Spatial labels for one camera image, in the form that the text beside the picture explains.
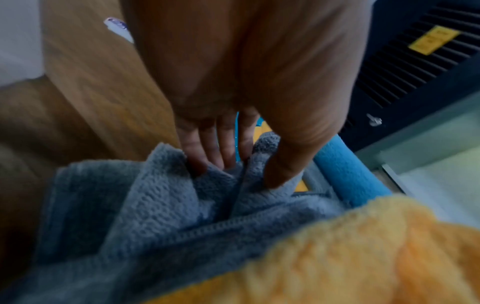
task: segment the yellow label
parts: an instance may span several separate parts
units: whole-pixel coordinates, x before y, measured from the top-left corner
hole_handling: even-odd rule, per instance
[[[460,31],[457,30],[434,26],[433,29],[418,38],[408,48],[423,55],[430,55],[459,34]]]

